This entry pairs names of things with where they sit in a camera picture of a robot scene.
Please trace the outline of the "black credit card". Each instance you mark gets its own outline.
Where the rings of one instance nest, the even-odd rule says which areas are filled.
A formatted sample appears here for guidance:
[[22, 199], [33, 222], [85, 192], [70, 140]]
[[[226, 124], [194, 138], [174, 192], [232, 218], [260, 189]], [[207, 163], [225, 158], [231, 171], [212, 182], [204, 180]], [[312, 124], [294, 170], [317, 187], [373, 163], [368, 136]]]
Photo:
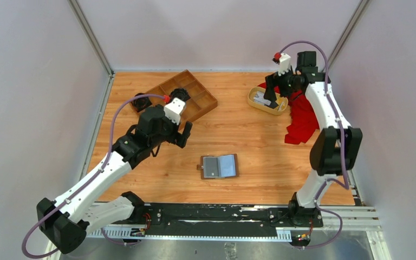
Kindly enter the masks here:
[[276, 109], [278, 106], [279, 104], [276, 101], [271, 101], [270, 104], [268, 105], [268, 107], [271, 109]]

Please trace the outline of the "white credit card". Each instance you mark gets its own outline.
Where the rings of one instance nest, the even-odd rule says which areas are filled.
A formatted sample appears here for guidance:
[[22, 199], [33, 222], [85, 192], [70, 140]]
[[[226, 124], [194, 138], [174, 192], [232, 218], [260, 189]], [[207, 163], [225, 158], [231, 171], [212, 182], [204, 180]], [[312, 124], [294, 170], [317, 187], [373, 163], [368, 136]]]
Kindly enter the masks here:
[[264, 106], [268, 106], [270, 104], [270, 100], [264, 98], [264, 93], [257, 91], [253, 97], [253, 101], [258, 104], [262, 104]]

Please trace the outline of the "beige oval tray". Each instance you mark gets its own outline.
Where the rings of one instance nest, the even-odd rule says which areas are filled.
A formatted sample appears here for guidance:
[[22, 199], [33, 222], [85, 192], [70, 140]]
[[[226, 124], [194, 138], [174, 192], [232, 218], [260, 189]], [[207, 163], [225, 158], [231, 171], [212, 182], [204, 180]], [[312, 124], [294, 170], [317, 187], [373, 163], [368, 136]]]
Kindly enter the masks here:
[[260, 111], [279, 116], [284, 113], [288, 106], [288, 99], [280, 97], [277, 93], [276, 100], [272, 103], [270, 100], [264, 98], [265, 89], [262, 87], [253, 87], [250, 89], [247, 97], [247, 103]]

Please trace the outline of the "brown leather card holder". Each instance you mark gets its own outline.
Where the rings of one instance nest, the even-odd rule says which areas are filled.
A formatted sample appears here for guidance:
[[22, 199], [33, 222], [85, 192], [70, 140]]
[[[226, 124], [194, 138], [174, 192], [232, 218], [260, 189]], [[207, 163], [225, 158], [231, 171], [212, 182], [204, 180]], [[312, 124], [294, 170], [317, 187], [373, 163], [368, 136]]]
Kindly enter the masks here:
[[225, 179], [239, 176], [237, 154], [220, 156], [205, 155], [197, 165], [202, 179]]

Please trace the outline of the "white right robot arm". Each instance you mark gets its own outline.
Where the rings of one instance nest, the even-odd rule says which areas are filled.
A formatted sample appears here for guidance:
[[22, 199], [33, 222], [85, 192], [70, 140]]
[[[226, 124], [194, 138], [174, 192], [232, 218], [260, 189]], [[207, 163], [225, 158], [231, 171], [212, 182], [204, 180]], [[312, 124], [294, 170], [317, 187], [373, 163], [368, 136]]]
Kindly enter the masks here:
[[274, 105], [276, 88], [286, 98], [301, 92], [309, 101], [320, 129], [309, 154], [311, 172], [293, 194], [285, 214], [292, 225], [301, 226], [320, 215], [321, 197], [332, 183], [349, 189], [348, 172], [354, 167], [363, 134], [343, 116], [328, 74], [320, 72], [316, 65], [315, 51], [298, 53], [296, 67], [283, 51], [276, 53], [272, 60], [278, 64], [278, 71], [265, 77], [264, 98]]

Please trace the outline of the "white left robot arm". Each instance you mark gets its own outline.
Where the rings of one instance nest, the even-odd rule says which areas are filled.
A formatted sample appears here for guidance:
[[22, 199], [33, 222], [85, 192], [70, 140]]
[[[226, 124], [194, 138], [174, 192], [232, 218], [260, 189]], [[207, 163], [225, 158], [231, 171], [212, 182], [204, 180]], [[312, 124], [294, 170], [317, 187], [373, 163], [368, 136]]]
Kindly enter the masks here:
[[109, 224], [121, 220], [137, 224], [144, 219], [145, 203], [133, 192], [100, 206], [93, 206], [93, 202], [142, 161], [156, 157], [162, 143], [185, 147], [192, 128], [188, 121], [184, 131], [178, 131], [185, 109], [186, 104], [178, 99], [146, 108], [138, 123], [112, 144], [83, 179], [53, 201], [44, 198], [37, 204], [40, 229], [61, 253], [74, 251], [88, 234]]

